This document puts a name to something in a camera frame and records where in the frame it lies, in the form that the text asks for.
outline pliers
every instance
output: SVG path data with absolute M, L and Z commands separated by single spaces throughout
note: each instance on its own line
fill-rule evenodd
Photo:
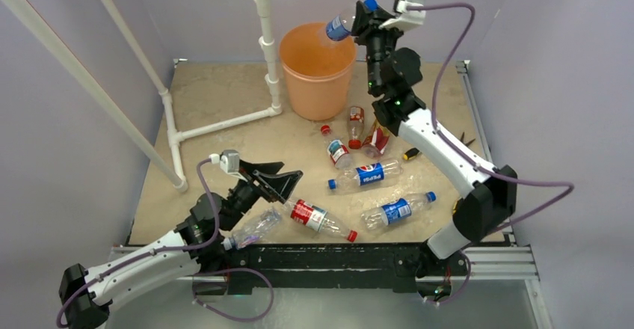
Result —
M 462 135 L 460 135 L 460 142 L 463 145 L 469 147 L 475 141 L 476 141 L 476 139 L 474 138 L 474 139 L 472 139 L 470 141 L 465 142 L 464 141 L 464 131 L 462 131 Z M 415 147 L 410 148 L 409 150 L 407 150 L 407 152 L 403 153 L 403 159 L 405 161 L 409 161 L 409 160 L 413 159 L 414 157 L 416 157 L 419 153 L 420 153 L 420 151 L 417 148 L 415 148 Z

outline blue label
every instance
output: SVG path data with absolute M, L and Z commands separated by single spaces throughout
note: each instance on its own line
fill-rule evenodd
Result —
M 346 30 L 341 23 L 341 17 L 337 16 L 326 25 L 326 35 L 332 41 L 341 41 L 348 37 L 350 31 Z
M 381 181 L 385 178 L 383 166 L 380 163 L 368 164 L 357 168 L 359 174 L 359 185 L 369 185 L 370 183 Z
M 407 218 L 412 215 L 412 209 L 406 200 L 400 199 L 394 203 L 386 204 L 383 206 L 385 215 L 387 216 L 387 223 L 391 224 L 396 221 L 400 221 L 403 218 Z

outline robotic arm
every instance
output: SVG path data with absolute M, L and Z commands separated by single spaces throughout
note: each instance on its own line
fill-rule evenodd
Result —
M 422 2 L 395 0 L 394 15 L 381 7 L 370 10 L 358 1 L 351 34 L 357 44 L 366 47 L 368 93 L 377 98 L 372 107 L 378 121 L 424 153 L 447 175 L 463 198 L 444 228 L 422 243 L 381 247 L 255 244 L 240 251 L 226 251 L 221 245 L 222 236 L 203 245 L 212 238 L 216 225 L 212 204 L 204 194 L 190 210 L 189 217 L 152 244 L 104 265 L 88 269 L 79 264 L 69 267 L 59 291 L 69 327 L 97 328 L 111 311 L 133 298 L 178 277 L 218 270 L 223 263 L 258 269 L 267 274 L 273 286 L 279 287 L 367 286 L 392 288 L 395 292 L 416 291 L 415 277 L 438 272 L 454 253 L 481 241 L 510 217 L 514 213 L 517 185 L 491 177 L 478 167 L 517 178 L 514 170 L 487 162 L 442 125 L 435 126 L 431 111 L 412 90 L 422 80 L 420 57 L 412 49 L 397 49 L 396 42 L 406 31 L 423 23 L 425 12 L 408 10 L 417 5 Z M 446 141 L 439 136 L 441 132 Z M 466 153 L 476 166 L 458 155 L 455 148 Z M 286 202 L 302 177 L 300 171 L 277 174 L 282 162 L 244 162 L 232 150 L 211 155 L 210 160 L 238 179 L 227 198 L 212 194 L 215 208 L 220 209 L 222 230 L 231 230 L 259 198 Z M 144 258 L 134 260 L 139 255 Z M 122 268 L 102 276 L 118 266 Z M 358 272 L 354 272 L 355 266 L 359 267 Z M 261 284 L 238 273 L 232 275 L 228 290 L 230 294 L 247 294 L 258 285 Z

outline wall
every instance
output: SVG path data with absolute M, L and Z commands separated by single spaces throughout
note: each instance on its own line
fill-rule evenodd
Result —
M 305 22 L 326 22 L 356 0 L 271 0 L 274 36 L 281 40 Z M 393 0 L 378 0 L 391 10 Z M 470 58 L 489 29 L 503 0 L 426 0 L 428 4 L 468 1 L 478 9 L 472 33 L 458 51 Z M 193 61 L 260 61 L 261 35 L 252 0 L 144 0 L 164 46 L 174 58 Z M 424 28 L 412 31 L 402 46 L 412 47 L 427 61 L 442 61 L 466 22 L 463 10 L 434 12 Z
M 99 0 L 31 1 L 153 141 L 159 96 Z M 153 28 L 124 2 L 131 25 Z M 2 3 L 0 19 L 0 317 L 53 328 L 62 271 L 125 239 L 148 160 Z M 168 80 L 170 58 L 148 38 Z
M 506 0 L 470 76 L 499 164 L 576 190 L 515 226 L 555 328 L 634 321 L 634 0 Z M 518 212 L 554 191 L 521 188 Z

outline yellow object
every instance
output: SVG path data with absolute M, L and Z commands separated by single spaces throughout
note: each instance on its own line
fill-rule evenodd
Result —
M 325 26 L 320 22 L 298 26 L 280 43 L 291 107 L 308 120 L 327 120 L 343 110 L 357 57 L 351 37 L 324 44 L 320 35 Z

